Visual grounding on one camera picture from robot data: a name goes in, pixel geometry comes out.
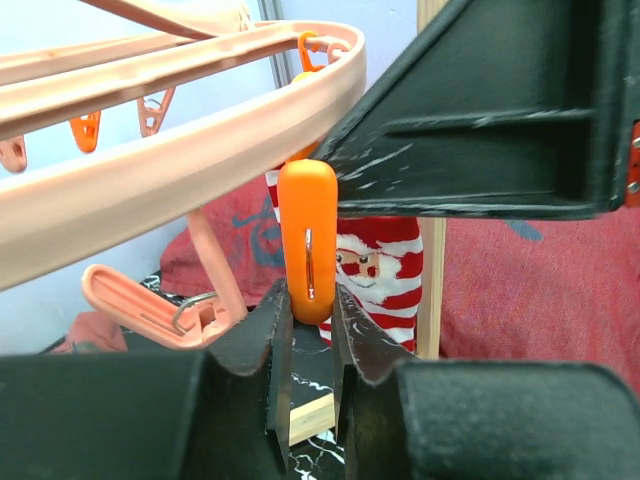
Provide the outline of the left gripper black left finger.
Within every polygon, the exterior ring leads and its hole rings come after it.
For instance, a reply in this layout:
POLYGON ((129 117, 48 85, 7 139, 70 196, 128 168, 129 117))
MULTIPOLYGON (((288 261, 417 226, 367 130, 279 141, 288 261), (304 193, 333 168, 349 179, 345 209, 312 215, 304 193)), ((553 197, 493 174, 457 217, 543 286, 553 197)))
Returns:
POLYGON ((1 361, 5 479, 282 479, 292 315, 277 281, 201 350, 1 361))

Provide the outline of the red white striped sock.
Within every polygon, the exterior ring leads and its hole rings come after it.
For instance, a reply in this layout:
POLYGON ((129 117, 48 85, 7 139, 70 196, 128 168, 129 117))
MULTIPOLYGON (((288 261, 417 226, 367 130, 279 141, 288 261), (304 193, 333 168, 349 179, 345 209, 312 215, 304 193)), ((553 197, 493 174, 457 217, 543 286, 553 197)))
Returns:
POLYGON ((340 218, 336 281, 406 350, 416 348, 423 242, 413 217, 340 218))

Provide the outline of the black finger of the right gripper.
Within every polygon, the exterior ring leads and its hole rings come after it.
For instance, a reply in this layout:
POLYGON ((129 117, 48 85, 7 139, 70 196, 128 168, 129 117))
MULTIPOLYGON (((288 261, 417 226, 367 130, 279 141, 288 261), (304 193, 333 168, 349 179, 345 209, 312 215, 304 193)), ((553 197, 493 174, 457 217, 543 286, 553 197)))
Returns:
POLYGON ((343 216, 613 211, 639 119, 635 1, 447 3, 316 150, 343 216))

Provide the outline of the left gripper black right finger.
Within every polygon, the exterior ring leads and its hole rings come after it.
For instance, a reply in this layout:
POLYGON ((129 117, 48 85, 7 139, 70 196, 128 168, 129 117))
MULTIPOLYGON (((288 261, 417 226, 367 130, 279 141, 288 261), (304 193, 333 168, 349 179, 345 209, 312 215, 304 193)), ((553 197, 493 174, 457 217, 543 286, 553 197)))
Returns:
POLYGON ((635 479, 639 404, 589 363, 422 360, 343 287, 336 438, 350 479, 635 479))

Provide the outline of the orange clothespin front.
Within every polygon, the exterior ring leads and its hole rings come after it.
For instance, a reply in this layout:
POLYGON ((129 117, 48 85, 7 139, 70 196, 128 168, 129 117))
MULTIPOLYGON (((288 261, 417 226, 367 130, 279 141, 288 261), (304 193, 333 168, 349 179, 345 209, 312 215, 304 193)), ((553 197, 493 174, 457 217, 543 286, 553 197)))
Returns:
POLYGON ((277 196, 292 313, 319 325, 331 316, 335 299, 336 175, 323 161, 289 162, 280 170, 277 196))

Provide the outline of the pink round clip hanger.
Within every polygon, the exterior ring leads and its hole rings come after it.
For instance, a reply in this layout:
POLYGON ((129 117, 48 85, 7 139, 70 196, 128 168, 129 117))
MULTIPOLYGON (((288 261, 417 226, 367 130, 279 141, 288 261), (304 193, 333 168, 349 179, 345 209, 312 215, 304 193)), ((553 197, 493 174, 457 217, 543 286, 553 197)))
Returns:
POLYGON ((1 285, 11 288, 155 229, 323 137, 366 84, 363 32, 251 21, 150 1, 99 8, 149 32, 1 59, 1 285), (307 79, 172 129, 177 86, 288 50, 307 79))

